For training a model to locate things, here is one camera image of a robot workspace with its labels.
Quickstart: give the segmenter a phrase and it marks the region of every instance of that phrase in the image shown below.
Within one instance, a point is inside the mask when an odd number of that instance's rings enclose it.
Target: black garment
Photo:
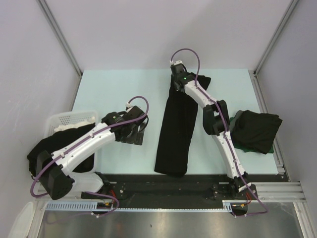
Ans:
[[[244,111],[231,133],[232,142],[267,154],[281,124],[278,115]]]
[[[62,149],[63,147],[69,145],[74,142],[88,131],[93,129],[95,124],[89,124],[85,126],[81,126],[79,128],[71,128],[64,131],[56,132],[55,134],[41,140],[28,154],[27,158],[29,160],[29,171],[33,176],[36,176],[36,162],[38,155],[46,150],[49,154],[52,152]],[[79,164],[74,172],[83,173],[88,172],[94,167],[94,155],[92,154],[86,160],[84,160],[81,164]]]
[[[198,76],[198,82],[204,89],[208,88],[210,81],[211,78]],[[155,172],[172,176],[186,174],[197,110],[198,104],[185,93],[177,92],[171,82],[159,135]]]

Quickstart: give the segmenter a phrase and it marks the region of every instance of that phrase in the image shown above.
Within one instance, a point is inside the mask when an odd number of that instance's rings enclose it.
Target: metal floor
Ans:
[[[115,212],[82,215],[49,225],[75,212],[46,211],[39,238],[302,238],[293,203],[268,203],[268,214],[234,219],[229,213]],[[251,204],[249,212],[259,211]]]

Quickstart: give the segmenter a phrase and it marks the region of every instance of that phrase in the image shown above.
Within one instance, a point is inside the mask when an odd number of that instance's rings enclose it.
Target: metal frame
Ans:
[[[269,54],[271,53],[274,45],[276,44],[279,36],[281,35],[282,31],[284,30],[286,24],[288,23],[291,15],[293,14],[297,4],[299,3],[300,0],[292,0],[290,2],[290,4],[288,5],[288,8],[285,12],[285,14],[283,15],[276,31],[274,32],[268,46],[266,47],[256,69],[255,69],[255,75],[258,75],[259,74],[259,71],[261,70],[263,64],[265,63],[266,59],[268,58]]]
[[[55,17],[51,11],[51,9],[49,8],[46,0],[36,0],[41,8],[41,10],[43,11],[43,14],[46,18],[46,20],[48,21],[49,25],[51,26],[54,34],[56,35],[56,38],[58,39],[58,41],[60,42],[61,47],[63,48],[63,50],[65,51],[68,59],[70,60],[74,70],[76,71],[76,73],[78,74],[79,78],[81,79],[83,72],[80,70],[79,64],[68,44],[68,42],[66,41],[57,21],[55,20]]]

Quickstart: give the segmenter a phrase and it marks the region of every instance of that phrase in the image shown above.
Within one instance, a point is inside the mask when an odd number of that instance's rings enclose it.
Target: black fabric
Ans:
[[[232,142],[267,154],[281,124],[278,115],[244,111],[231,133]]]
[[[207,89],[211,78],[199,75],[197,80]],[[197,110],[198,104],[185,93],[177,92],[171,82],[159,135],[155,172],[177,177],[186,174]]]
[[[95,124],[89,124],[81,126],[79,128],[72,128],[64,131],[56,132],[55,134],[41,140],[33,150],[28,154],[27,158],[29,160],[29,170],[33,176],[36,176],[36,161],[37,156],[42,151],[46,150],[48,153],[52,153],[56,150],[66,147],[70,143],[74,142],[88,131],[93,129]],[[88,172],[94,167],[94,155],[91,155],[81,164],[79,164],[74,172],[83,173]]]

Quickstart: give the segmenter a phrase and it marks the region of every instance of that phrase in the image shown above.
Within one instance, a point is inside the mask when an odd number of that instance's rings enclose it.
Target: green cloth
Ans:
[[[233,143],[233,146],[234,146],[234,148],[243,150],[244,152],[257,152],[257,153],[258,153],[258,151],[254,150],[254,149],[246,148],[246,147],[244,147],[244,146],[242,146],[242,145],[240,145],[240,144],[238,144],[238,143]],[[274,153],[273,146],[272,146],[271,149],[269,150],[269,153],[270,153],[270,154]]]

